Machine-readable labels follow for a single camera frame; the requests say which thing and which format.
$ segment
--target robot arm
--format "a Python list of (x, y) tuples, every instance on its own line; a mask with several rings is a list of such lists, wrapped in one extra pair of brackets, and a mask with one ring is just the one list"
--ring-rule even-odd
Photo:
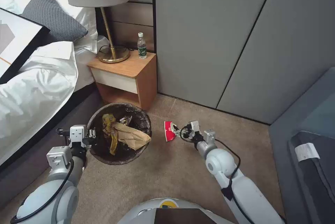
[(69, 136), (70, 145), (53, 147), (47, 156), (51, 171), (47, 182), (39, 186), (21, 204), (11, 224), (50, 223), (70, 224), (79, 198), (77, 185), (86, 163), (89, 142), (95, 131), (86, 125), (76, 125), (70, 130), (58, 130)]
[(228, 151), (217, 148), (214, 131), (205, 130), (201, 134), (199, 122), (192, 121), (182, 130), (175, 129), (175, 133), (194, 143), (206, 161), (207, 170), (219, 183), (224, 199), (239, 224), (284, 223), (254, 182), (243, 175), (233, 156)]

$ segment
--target black trash bag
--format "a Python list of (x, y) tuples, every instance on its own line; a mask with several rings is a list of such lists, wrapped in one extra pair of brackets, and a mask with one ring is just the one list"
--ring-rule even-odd
[(112, 103), (101, 107), (88, 122), (88, 129), (95, 128), (96, 131), (96, 140), (92, 144), (90, 150), (91, 154), (99, 161), (108, 165), (127, 164), (140, 156), (150, 142), (136, 151), (118, 142), (115, 156), (110, 154), (110, 143), (108, 143), (102, 131), (102, 116), (107, 113), (113, 114), (116, 122), (119, 122), (123, 117), (132, 116), (128, 126), (140, 130), (151, 137), (152, 129), (150, 118), (144, 110), (130, 103)]

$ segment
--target gray cushion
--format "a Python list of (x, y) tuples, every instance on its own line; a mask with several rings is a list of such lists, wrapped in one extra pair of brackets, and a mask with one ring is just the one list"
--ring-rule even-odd
[(58, 41), (74, 42), (88, 33), (83, 25), (62, 10), (56, 0), (31, 0), (21, 16), (50, 29), (44, 45)]

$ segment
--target beige carpet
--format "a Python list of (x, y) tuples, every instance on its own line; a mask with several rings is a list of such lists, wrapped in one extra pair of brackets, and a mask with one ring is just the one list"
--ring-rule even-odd
[[(266, 125), (162, 95), (157, 96), (148, 114), (152, 142), (138, 159), (122, 166), (108, 166), (88, 155), (88, 167), (78, 186), (80, 198), (73, 224), (116, 223), (134, 205), (157, 197), (188, 200), (236, 223), (219, 185), (194, 146), (180, 139), (166, 143), (165, 120), (172, 120), (179, 127), (199, 120), (202, 130), (215, 130), (217, 138), (241, 157), (242, 172), (284, 215)], [(41, 184), (47, 173), (0, 211), (1, 223), (9, 223), (22, 200)]]

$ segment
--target bedside table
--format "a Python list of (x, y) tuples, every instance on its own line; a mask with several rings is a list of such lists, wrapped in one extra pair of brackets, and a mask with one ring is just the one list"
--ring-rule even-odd
[(148, 110), (157, 94), (156, 54), (140, 59), (137, 50), (119, 63), (107, 64), (97, 58), (88, 63), (104, 102), (131, 103)]

